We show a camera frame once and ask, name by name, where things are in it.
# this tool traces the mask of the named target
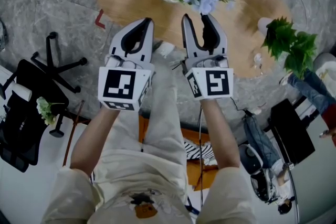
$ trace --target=chair armrest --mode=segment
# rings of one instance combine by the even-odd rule
[[[9,79],[7,79],[7,81],[5,82],[4,85],[0,84],[0,96],[6,100],[6,90],[8,88],[8,86],[14,81],[16,77],[16,72],[14,72],[10,77]]]
[[[60,113],[60,115],[59,115],[59,117],[58,117],[57,124],[56,124],[56,128],[55,128],[54,130],[51,130],[51,131],[49,132],[49,134],[51,134],[51,135],[54,136],[54,137],[63,137],[63,136],[64,136],[64,132],[62,132],[62,131],[60,130],[61,125],[62,125],[63,117],[64,117],[64,114],[63,114],[63,113]]]

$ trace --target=marble floor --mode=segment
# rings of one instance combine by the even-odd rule
[[[289,6],[295,27],[310,33],[319,34],[318,53],[329,51],[336,41],[335,0],[284,0]],[[86,57],[89,64],[69,70],[62,76],[73,86],[80,85],[82,91],[72,94],[64,89],[70,100],[70,110],[76,111],[80,100],[85,100],[82,115],[91,118],[99,109],[97,100],[98,68],[108,52],[113,35],[121,28],[107,16],[101,22],[105,29],[95,25],[99,14],[97,0],[0,0],[0,17],[7,26],[9,44],[0,52],[0,65],[13,71],[21,59],[29,59],[39,51],[46,59],[45,38],[51,31],[59,33],[59,48],[55,49],[54,62],[57,65],[77,61]],[[184,53],[175,49],[169,55],[171,66],[175,66]],[[293,101],[298,92],[289,86],[280,87],[278,81],[284,75],[283,60],[279,61],[273,72],[253,79],[235,78],[234,99],[239,108],[255,109],[261,107],[258,116],[261,125],[265,125],[270,108],[289,98]],[[199,103],[192,98],[189,86],[182,75],[181,67],[174,70],[178,81],[177,105],[182,122],[196,124]],[[149,92],[143,104],[150,111]],[[219,100],[239,142],[244,140],[241,130],[242,113],[237,112],[231,99]]]

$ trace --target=wooden tabletop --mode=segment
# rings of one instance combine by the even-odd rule
[[[163,0],[98,0],[99,5],[114,22],[127,25],[139,18],[149,17],[155,23],[155,38],[183,48],[181,19],[185,13],[194,23],[198,42],[203,44],[203,24],[198,13],[181,3],[171,4]],[[235,75],[253,78],[261,75],[255,68],[254,56],[262,54],[262,72],[268,73],[274,64],[266,48],[261,49],[264,36],[258,31],[259,18],[291,19],[288,7],[282,0],[236,0],[235,7],[227,10],[218,3],[212,15],[219,21],[228,38],[228,58]]]

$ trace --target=red tape mark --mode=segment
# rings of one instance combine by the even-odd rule
[[[102,24],[102,23],[100,22],[100,19],[101,19],[101,17],[103,16],[103,14],[104,14],[104,11],[101,9],[100,12],[99,12],[99,14],[98,14],[98,16],[97,16],[97,18],[96,18],[96,20],[94,21],[94,23],[95,23],[97,26],[99,26],[99,27],[105,29],[105,24]]]

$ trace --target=sneaker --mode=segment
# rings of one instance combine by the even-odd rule
[[[287,75],[285,75],[279,82],[280,85],[284,86],[286,84],[288,84],[288,78],[289,76],[292,75],[292,72],[291,73],[288,73]]]

